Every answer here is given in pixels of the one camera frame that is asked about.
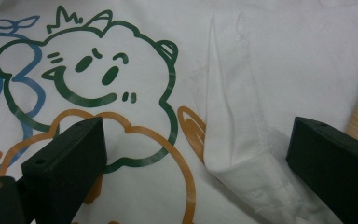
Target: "cartoon character face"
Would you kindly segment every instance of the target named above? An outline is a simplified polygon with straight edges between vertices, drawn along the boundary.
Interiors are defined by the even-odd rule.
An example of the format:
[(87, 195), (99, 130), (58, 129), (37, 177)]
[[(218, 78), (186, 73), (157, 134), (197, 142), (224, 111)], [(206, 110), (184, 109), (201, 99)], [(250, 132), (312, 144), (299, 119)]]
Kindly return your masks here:
[[(103, 29), (93, 26), (101, 22), (105, 23)], [(47, 94), (40, 112), (31, 117), (26, 113), (32, 105), (28, 96), (35, 92), (27, 89), (30, 92), (26, 93), (13, 74), (21, 70), (19, 64), (29, 62), (27, 55), (35, 46), (41, 48), (43, 56), (26, 78)], [(177, 53), (171, 41), (155, 42), (127, 22), (112, 21), (112, 12), (107, 10), (81, 27), (61, 30), (44, 41), (15, 40), (4, 45), (0, 48), (0, 78), (10, 111), (35, 130), (48, 132), (62, 111), (86, 107), (93, 114), (118, 113), (134, 125), (161, 133), (174, 144), (178, 125), (167, 101), (175, 83)], [(2, 63), (7, 60), (16, 63)], [(167, 154), (165, 148), (153, 151), (155, 154), (145, 158), (117, 162), (145, 166)]]

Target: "green outline drawing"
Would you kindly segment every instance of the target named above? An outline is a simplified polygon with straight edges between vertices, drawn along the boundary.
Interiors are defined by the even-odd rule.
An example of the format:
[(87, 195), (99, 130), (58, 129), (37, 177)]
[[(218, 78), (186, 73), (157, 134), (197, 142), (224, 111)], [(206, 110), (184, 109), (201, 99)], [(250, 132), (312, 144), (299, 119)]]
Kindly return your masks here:
[[(59, 28), (60, 27), (60, 15), (64, 16), (64, 19), (68, 22), (70, 20), (74, 20), (76, 24), (82, 23), (82, 18), (78, 19), (77, 15), (75, 13), (72, 13), (71, 16), (68, 16), (68, 13), (66, 10), (59, 6), (57, 8), (57, 16), (56, 16), (56, 24), (55, 25), (48, 25), (48, 31), (51, 33), (53, 28)], [(161, 58), (165, 61), (168, 68), (168, 76), (169, 81), (168, 85), (165, 89), (165, 92), (162, 94), (162, 96), (159, 99), (159, 105), (160, 107), (167, 113), (167, 116), (170, 120), (171, 124), (171, 132), (170, 136), (168, 138), (168, 141), (174, 145), (176, 142), (177, 134), (178, 134), (178, 121), (177, 117), (175, 115), (174, 110), (172, 107), (168, 104), (168, 98), (170, 97), (173, 87), (175, 85), (176, 80), (176, 73), (175, 73), (175, 62), (178, 55), (178, 48), (176, 45), (168, 40), (160, 40), (158, 42), (153, 41), (146, 35), (141, 34), (139, 29), (135, 27), (134, 25), (126, 22), (126, 21), (113, 21), (112, 20), (112, 11), (111, 10), (105, 10), (99, 14), (97, 14), (95, 17), (93, 17), (91, 20), (89, 20), (86, 24), (80, 27), (73, 27), (65, 30), (61, 30), (55, 34), (50, 35), (47, 37), (44, 41), (36, 41), (36, 40), (28, 40), (28, 39), (19, 39), (11, 41), (7, 44), (5, 44), (3, 47), (0, 48), (0, 56), (1, 54), (11, 46), (14, 46), (16, 44), (26, 44), (29, 46), (38, 46), (38, 47), (45, 47), (50, 40), (53, 38), (67, 34), (72, 32), (92, 32), (96, 34), (98, 37), (103, 38), (103, 36), (106, 34), (106, 32), (114, 27), (114, 26), (123, 26), (133, 31), (133, 35), (136, 38), (143, 39), (145, 42), (147, 42), (150, 46), (154, 48), (154, 50), (161, 56)], [(107, 20), (107, 26), (100, 30), (95, 27), (91, 27), (90, 25), (99, 20)], [(48, 57), (52, 58), (55, 56), (59, 56), (56, 54), (51, 54)], [(87, 99), (81, 96), (76, 95), (74, 92), (72, 92), (65, 84), (63, 80), (63, 74), (65, 72), (66, 67), (65, 66), (58, 66), (53, 68), (52, 70), (48, 70), (43, 74), (43, 78), (50, 79), (54, 81), (54, 84), (56, 86), (57, 91), (59, 94), (67, 99), (69, 102), (72, 102), (76, 105), (81, 105), (85, 107), (95, 107), (95, 106), (102, 106), (107, 105), (112, 102), (114, 102), (117, 99), (117, 96), (114, 93), (110, 93), (108, 95), (105, 95), (104, 97), (97, 98), (97, 99)], [(2, 71), (0, 67), (0, 77), (4, 80), (4, 95), (7, 100), (7, 105), (10, 109), (10, 111), (23, 123), (26, 125), (29, 125), (30, 127), (42, 131), (42, 132), (48, 132), (50, 126), (44, 123), (40, 123), (38, 121), (33, 120), (33, 118), (29, 117), (24, 111), (22, 111), (14, 102), (13, 96), (9, 89), (9, 83), (12, 79), (12, 74), (5, 73)], [(161, 160), (163, 157), (165, 157), (168, 154), (168, 151), (165, 148), (160, 149), (157, 153), (154, 155), (143, 158), (143, 159), (132, 159), (132, 158), (120, 158), (117, 161), (113, 162), (110, 165), (107, 165), (105, 167), (105, 173), (111, 173), (120, 168), (121, 166), (130, 166), (130, 167), (143, 167), (146, 165), (153, 164), (159, 160)]]

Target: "folded fabric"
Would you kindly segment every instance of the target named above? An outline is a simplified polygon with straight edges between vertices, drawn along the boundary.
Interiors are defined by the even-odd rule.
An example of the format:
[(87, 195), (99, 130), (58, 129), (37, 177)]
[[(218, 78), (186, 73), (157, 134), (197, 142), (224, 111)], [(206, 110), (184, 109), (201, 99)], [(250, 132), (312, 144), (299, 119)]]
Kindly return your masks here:
[(295, 116), (343, 130), (358, 98), (358, 5), (215, 14), (205, 163), (272, 223), (339, 223), (284, 160)]

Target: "white fabric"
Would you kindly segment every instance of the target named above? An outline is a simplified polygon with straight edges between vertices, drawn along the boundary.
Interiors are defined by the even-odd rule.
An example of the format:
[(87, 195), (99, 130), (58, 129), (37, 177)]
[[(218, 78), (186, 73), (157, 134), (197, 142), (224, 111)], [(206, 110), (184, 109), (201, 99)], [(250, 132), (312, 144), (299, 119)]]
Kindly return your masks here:
[(344, 130), (358, 97), (358, 6), (216, 15), (205, 161), (273, 223), (337, 223), (284, 161), (295, 116)]
[[(358, 98), (358, 0), (6, 1), (0, 50), (0, 165), (34, 139), (6, 175), (21, 176), (21, 163), (51, 140), (35, 137), (68, 109), (60, 132), (83, 119), (78, 111), (142, 127), (126, 133), (122, 119), (103, 119), (108, 164), (171, 141), (153, 164), (106, 171), (101, 196), (75, 222), (340, 223), (284, 157), (295, 116), (345, 128)], [(113, 58), (119, 52), (127, 62)], [(60, 66), (69, 95), (50, 70)], [(76, 98), (112, 92), (108, 104)], [(205, 164), (194, 147), (201, 137), (188, 140), (180, 120), (203, 131), (184, 107), (206, 123)], [(188, 203), (194, 215), (184, 220)]]

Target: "orange outline drawing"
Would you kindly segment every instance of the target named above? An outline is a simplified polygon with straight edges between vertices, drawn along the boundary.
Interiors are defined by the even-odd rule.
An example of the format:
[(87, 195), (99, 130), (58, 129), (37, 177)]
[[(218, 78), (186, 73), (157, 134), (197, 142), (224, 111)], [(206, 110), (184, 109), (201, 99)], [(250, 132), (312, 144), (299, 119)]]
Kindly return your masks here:
[(7, 152), (6, 156), (4, 157), (3, 162), (1, 164), (0, 176), (5, 175), (11, 159), (16, 155), (17, 152), (19, 152), (22, 148), (28, 147), (35, 142), (53, 138), (58, 130), (60, 122), (64, 118), (70, 117), (70, 116), (77, 116), (77, 117), (81, 117), (83, 119), (90, 119), (93, 117), (101, 117), (104, 119), (113, 119), (123, 126), (125, 133), (143, 134), (143, 135), (148, 136), (151, 139), (155, 140), (159, 144), (161, 144), (162, 147), (166, 148), (168, 150), (168, 152), (172, 155), (172, 157), (175, 159), (176, 163), (178, 164), (178, 166), (184, 176), (185, 182), (186, 182), (186, 210), (185, 210), (184, 217), (183, 217), (183, 223), (192, 223), (193, 217), (195, 214), (195, 209), (196, 209), (196, 186), (195, 186), (195, 182), (194, 182), (194, 177), (190, 171), (190, 168), (188, 167), (188, 165), (186, 163), (186, 160), (180, 154), (178, 149), (176, 147), (174, 147), (163, 136), (161, 136), (160, 134), (158, 134), (146, 127), (132, 126), (128, 120), (126, 120), (124, 117), (122, 117), (121, 115), (119, 115), (118, 113), (115, 113), (115, 112), (103, 112), (103, 113), (97, 114), (96, 116), (93, 116), (91, 113), (88, 113), (83, 110), (78, 110), (78, 109), (69, 109), (69, 110), (65, 110), (65, 111), (61, 112), (61, 114), (58, 115), (57, 118), (51, 124), (51, 127), (50, 127), (48, 133), (41, 133), (41, 134), (35, 135), (31, 138), (28, 138), (24, 141), (21, 141), (18, 144), (14, 145)]
[[(189, 115), (190, 119), (185, 119), (184, 114)], [(186, 106), (179, 107), (178, 119), (187, 142), (193, 148), (202, 163), (204, 163), (203, 149), (206, 131), (205, 123), (196, 113), (194, 113), (194, 111)]]

